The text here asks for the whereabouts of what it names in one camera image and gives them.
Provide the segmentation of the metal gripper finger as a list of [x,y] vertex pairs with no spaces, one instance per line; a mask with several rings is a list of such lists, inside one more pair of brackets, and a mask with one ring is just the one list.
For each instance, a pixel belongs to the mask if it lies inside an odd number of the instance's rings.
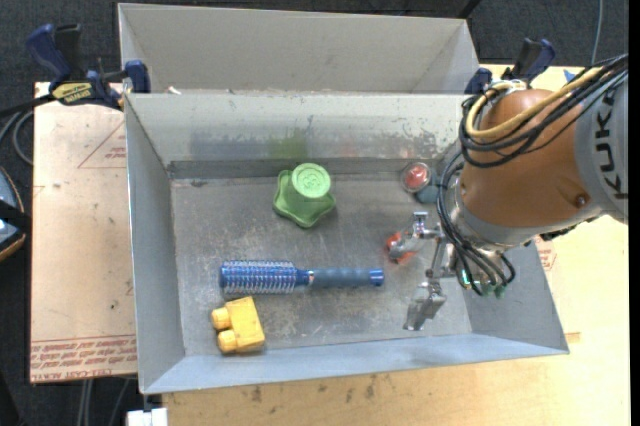
[[408,331],[421,330],[425,322],[433,319],[445,302],[446,296],[438,282],[422,282],[412,295],[403,328]]
[[388,238],[388,256],[391,261],[406,261],[417,255],[428,242],[442,240],[442,231],[429,219],[426,211],[414,212],[409,224]]

